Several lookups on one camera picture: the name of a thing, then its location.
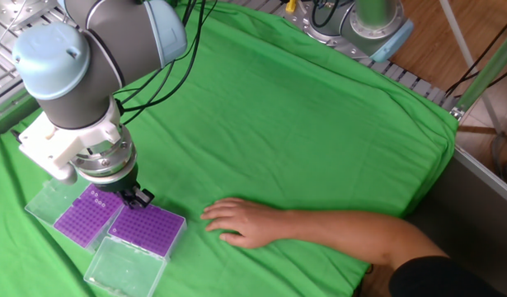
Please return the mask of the bare human hand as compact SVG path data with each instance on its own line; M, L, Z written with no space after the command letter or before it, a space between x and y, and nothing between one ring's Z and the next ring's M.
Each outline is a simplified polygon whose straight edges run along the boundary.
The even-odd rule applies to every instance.
M206 207L206 231L222 230L219 238L240 248L260 248L285 238L291 231L288 213L266 205L229 197Z

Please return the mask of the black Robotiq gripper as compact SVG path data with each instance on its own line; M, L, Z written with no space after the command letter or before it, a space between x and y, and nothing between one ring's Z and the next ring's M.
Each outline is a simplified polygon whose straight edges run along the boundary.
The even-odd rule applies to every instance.
M124 167L121 171L108 177L98 177L91 181L97 189L105 192L120 192L124 204L130 209L146 208L155 195L147 189L140 189L138 179L138 164Z

